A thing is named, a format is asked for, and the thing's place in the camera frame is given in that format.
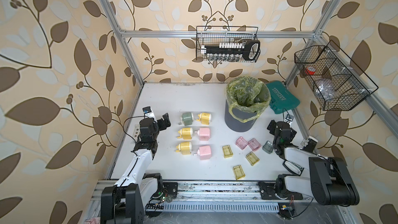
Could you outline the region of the grey green shavings tray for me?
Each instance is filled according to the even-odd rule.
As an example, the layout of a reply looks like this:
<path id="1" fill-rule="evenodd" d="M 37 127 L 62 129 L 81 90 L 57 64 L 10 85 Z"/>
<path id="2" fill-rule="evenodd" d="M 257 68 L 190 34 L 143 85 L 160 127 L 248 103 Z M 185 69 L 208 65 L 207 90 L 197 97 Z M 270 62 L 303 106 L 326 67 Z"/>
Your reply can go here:
<path id="1" fill-rule="evenodd" d="M 266 141 L 266 143 L 262 146 L 263 151 L 268 154 L 272 154 L 274 152 L 273 143 L 270 141 Z"/>

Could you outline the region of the green pencil sharpener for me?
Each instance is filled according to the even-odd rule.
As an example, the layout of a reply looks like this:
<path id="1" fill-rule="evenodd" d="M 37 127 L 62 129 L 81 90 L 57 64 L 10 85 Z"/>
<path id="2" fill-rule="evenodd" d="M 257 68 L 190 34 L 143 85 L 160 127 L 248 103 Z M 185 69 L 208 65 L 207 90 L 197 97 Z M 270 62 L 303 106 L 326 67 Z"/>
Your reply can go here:
<path id="1" fill-rule="evenodd" d="M 181 115 L 179 125 L 189 126 L 193 124 L 193 121 L 193 114 L 191 112 L 186 112 Z"/>

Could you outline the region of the yellow sharpener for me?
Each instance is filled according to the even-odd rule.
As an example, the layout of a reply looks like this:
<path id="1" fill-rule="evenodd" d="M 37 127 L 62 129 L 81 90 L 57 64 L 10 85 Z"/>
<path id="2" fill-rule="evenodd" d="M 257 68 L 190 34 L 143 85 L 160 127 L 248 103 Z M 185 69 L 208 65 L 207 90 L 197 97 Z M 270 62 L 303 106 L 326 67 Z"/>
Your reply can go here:
<path id="1" fill-rule="evenodd" d="M 190 155 L 192 153 L 192 143 L 182 142 L 176 146 L 176 152 L 180 152 L 183 155 Z"/>
<path id="2" fill-rule="evenodd" d="M 193 129 L 192 128 L 181 128 L 178 131 L 178 139 L 183 140 L 192 140 L 193 138 Z"/>
<path id="3" fill-rule="evenodd" d="M 201 124 L 210 125 L 212 120 L 212 115 L 210 113 L 202 112 L 198 114 L 196 121 L 199 121 Z"/>

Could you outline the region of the yellow sharpener front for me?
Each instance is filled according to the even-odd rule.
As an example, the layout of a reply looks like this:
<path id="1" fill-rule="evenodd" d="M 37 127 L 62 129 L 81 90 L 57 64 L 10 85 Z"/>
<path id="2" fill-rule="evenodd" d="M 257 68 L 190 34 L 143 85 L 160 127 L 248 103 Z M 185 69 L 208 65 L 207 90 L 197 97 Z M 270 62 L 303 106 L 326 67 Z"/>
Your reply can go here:
<path id="1" fill-rule="evenodd" d="M 192 153 L 192 143 L 182 142 L 176 146 L 176 152 L 180 152 L 183 155 L 190 155 Z"/>

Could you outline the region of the pink transparent shavings tray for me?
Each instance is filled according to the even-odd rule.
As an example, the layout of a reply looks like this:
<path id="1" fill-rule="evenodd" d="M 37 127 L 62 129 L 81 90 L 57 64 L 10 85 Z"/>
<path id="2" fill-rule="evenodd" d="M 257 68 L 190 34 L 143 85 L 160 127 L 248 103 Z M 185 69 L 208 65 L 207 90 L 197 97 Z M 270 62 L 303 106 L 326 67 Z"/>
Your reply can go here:
<path id="1" fill-rule="evenodd" d="M 244 149 L 248 146 L 248 142 L 247 142 L 242 136 L 240 136 L 240 137 L 236 140 L 235 145 L 236 145 L 239 149 L 244 150 Z"/>

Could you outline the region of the pink sharpener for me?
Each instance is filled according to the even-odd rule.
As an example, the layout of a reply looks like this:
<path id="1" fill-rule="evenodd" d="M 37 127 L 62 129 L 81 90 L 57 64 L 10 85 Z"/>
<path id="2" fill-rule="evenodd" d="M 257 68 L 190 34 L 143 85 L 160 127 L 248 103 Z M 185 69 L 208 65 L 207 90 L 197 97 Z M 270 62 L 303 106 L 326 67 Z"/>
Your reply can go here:
<path id="1" fill-rule="evenodd" d="M 209 160 L 212 157 L 211 147 L 209 145 L 201 146 L 193 155 L 198 157 L 201 161 Z"/>
<path id="2" fill-rule="evenodd" d="M 200 141 L 209 141 L 209 139 L 211 138 L 210 128 L 207 127 L 201 127 L 196 130 L 195 133 Z"/>

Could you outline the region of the pink sharpener front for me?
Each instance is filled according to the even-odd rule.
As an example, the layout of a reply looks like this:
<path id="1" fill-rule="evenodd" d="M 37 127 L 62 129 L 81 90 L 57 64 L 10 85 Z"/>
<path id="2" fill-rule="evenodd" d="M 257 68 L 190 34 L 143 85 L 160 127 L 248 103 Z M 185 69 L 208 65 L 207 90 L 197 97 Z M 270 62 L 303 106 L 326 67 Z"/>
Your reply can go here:
<path id="1" fill-rule="evenodd" d="M 193 155 L 198 157 L 201 161 L 209 160 L 212 157 L 211 147 L 209 145 L 201 146 Z"/>

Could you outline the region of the yellow transparent shavings tray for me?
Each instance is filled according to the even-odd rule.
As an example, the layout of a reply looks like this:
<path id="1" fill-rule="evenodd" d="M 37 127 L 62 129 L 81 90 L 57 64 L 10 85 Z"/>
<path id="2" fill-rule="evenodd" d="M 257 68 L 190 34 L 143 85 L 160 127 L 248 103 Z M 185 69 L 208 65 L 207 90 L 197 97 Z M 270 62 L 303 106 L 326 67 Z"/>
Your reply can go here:
<path id="1" fill-rule="evenodd" d="M 222 152 L 223 152 L 223 157 L 225 159 L 232 158 L 233 155 L 234 155 L 230 145 L 223 146 L 222 147 Z"/>

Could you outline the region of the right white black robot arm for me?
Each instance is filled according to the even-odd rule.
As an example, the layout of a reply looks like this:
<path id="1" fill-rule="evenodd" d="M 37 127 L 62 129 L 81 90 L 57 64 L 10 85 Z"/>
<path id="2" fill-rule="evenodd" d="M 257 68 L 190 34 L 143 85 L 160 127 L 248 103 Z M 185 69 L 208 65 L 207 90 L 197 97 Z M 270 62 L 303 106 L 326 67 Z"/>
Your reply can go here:
<path id="1" fill-rule="evenodd" d="M 274 136 L 273 151 L 289 172 L 277 177 L 276 197 L 285 199 L 297 193 L 309 196 L 321 205 L 359 204 L 359 193 L 343 159 L 315 154 L 315 140 L 309 140 L 304 148 L 293 145 L 296 131 L 287 122 L 272 120 L 267 129 Z"/>

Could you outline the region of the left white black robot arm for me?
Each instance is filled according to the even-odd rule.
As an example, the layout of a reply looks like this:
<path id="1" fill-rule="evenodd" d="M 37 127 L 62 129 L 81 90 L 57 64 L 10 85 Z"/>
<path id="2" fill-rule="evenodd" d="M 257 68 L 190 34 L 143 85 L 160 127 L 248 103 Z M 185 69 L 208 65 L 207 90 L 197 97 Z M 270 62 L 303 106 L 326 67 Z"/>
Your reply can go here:
<path id="1" fill-rule="evenodd" d="M 159 173 L 145 174 L 158 149 L 160 131 L 171 126 L 168 113 L 155 120 L 152 112 L 144 111 L 140 132 L 134 149 L 133 160 L 120 179 L 106 187 L 101 194 L 100 223 L 142 224 L 145 207 L 156 193 L 162 193 L 162 177 Z"/>

